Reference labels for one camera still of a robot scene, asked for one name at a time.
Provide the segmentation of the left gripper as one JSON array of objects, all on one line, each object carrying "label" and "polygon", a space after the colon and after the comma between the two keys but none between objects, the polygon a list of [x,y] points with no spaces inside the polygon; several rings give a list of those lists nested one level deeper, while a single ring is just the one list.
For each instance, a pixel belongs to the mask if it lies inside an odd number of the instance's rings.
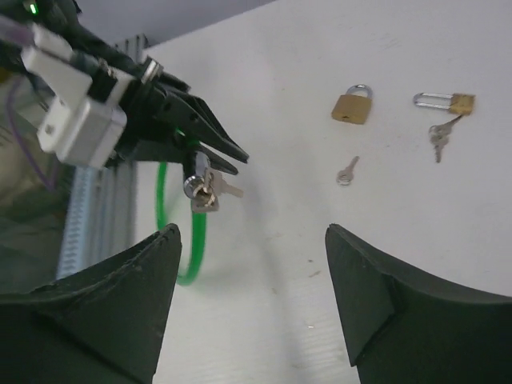
[{"label": "left gripper", "polygon": [[[248,153],[230,138],[203,99],[185,93],[189,90],[186,82],[161,67],[137,68],[119,103],[127,117],[126,127],[107,162],[178,162],[172,125],[163,119],[168,112],[168,119],[187,137],[247,163]],[[234,165],[203,145],[196,143],[195,152],[201,172],[213,168],[238,174]]]}]

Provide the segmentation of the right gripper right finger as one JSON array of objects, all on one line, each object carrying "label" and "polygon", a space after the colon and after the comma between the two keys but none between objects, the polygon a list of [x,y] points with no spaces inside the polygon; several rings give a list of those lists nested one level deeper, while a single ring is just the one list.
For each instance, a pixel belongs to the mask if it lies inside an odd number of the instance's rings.
[{"label": "right gripper right finger", "polygon": [[510,382],[510,297],[434,276],[337,224],[325,241],[360,382]]}]

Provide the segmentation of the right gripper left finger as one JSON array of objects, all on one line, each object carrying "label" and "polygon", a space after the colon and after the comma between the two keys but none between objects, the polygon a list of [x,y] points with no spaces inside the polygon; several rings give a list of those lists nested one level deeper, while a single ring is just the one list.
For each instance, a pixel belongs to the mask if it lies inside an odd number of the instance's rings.
[{"label": "right gripper left finger", "polygon": [[169,224],[76,274],[3,294],[2,382],[152,382],[181,252]]}]

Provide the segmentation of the green cable lock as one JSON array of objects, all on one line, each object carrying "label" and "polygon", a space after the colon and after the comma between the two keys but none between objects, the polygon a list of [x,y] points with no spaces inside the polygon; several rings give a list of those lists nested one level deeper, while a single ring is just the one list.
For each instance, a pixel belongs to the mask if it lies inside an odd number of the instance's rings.
[{"label": "green cable lock", "polygon": [[[154,183],[154,219],[157,230],[162,230],[170,223],[173,209],[168,207],[167,192],[168,163],[159,162]],[[207,215],[188,211],[188,255],[185,264],[178,268],[176,283],[187,287],[194,284],[200,274],[206,251]]]}]

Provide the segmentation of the green cable lock keys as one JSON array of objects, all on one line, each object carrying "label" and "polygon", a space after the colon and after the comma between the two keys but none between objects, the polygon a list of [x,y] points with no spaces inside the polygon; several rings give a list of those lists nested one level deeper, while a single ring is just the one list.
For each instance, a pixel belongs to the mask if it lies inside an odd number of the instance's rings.
[{"label": "green cable lock keys", "polygon": [[229,194],[242,198],[244,191],[226,182],[222,173],[213,168],[207,168],[203,180],[193,190],[191,209],[194,213],[205,214],[218,211],[220,197]]}]

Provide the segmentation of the large brass padlock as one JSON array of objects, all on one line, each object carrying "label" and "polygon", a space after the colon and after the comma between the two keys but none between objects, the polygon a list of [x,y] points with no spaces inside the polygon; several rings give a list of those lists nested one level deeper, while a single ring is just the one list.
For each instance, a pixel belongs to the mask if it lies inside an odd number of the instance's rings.
[{"label": "large brass padlock", "polygon": [[332,119],[357,125],[364,124],[370,114],[373,94],[368,85],[351,86],[335,103],[331,111]]}]

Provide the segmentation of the small padlock silver keys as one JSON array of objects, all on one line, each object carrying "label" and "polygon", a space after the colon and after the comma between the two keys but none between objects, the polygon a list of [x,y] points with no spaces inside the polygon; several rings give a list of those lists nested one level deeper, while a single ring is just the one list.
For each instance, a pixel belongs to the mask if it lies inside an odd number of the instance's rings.
[{"label": "small padlock silver keys", "polygon": [[445,122],[443,124],[434,125],[429,128],[428,135],[430,143],[434,148],[434,155],[436,163],[442,160],[442,150],[449,142],[449,136],[453,131],[454,125],[463,118],[462,115]]}]

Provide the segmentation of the small brass padlock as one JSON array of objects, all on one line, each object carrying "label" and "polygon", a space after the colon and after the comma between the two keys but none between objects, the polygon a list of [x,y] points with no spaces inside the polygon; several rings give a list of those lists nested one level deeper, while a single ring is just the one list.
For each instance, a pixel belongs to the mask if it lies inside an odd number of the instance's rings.
[{"label": "small brass padlock", "polygon": [[468,116],[474,110],[476,96],[472,94],[419,93],[413,96],[417,107],[444,110],[450,114]]}]

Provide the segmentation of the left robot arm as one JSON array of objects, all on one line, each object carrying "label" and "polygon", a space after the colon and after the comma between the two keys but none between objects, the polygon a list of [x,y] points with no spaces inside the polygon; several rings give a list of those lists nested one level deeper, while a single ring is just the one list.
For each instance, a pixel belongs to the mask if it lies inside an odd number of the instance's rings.
[{"label": "left robot arm", "polygon": [[236,174],[245,152],[189,85],[151,58],[136,62],[85,28],[74,1],[4,1],[1,68],[54,93],[38,132],[60,162],[101,169],[123,161],[190,166],[197,154]]}]

